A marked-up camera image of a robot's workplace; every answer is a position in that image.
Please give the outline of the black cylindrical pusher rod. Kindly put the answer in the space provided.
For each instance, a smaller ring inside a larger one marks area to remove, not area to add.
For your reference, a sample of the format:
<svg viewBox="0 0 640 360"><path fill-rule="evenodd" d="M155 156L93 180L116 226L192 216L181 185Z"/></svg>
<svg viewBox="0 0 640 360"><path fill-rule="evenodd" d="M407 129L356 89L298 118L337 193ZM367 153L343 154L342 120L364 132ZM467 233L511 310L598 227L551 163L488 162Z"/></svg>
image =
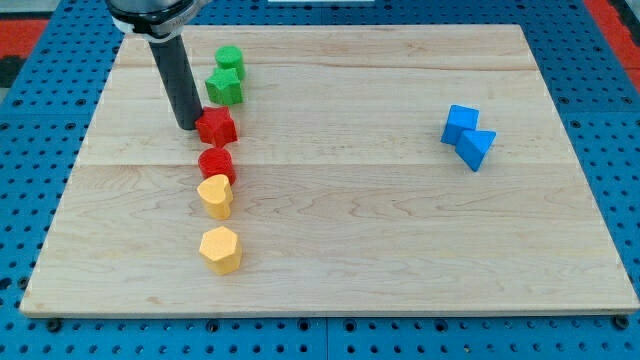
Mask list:
<svg viewBox="0 0 640 360"><path fill-rule="evenodd" d="M177 125L182 130L195 130L203 108L182 37L150 43L150 49Z"/></svg>

